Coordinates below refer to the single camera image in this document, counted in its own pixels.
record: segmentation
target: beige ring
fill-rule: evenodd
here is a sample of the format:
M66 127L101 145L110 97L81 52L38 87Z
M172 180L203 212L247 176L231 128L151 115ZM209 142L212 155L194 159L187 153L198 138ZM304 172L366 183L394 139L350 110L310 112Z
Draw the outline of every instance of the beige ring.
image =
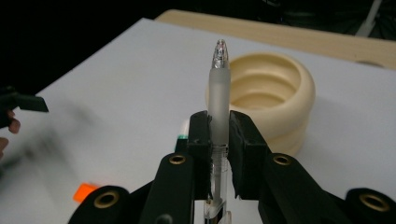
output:
M237 57L230 68L230 109L249 115L273 152L294 156L304 142L315 101L315 83L308 70L274 52Z

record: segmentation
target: pen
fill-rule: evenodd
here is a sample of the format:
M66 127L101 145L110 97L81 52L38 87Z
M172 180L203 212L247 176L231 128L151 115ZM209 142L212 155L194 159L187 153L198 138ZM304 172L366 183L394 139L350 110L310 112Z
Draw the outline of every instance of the pen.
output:
M210 132L212 140L211 195L204 205L205 223L217 224L226 214L227 153L231 73L228 51L218 40L209 73Z

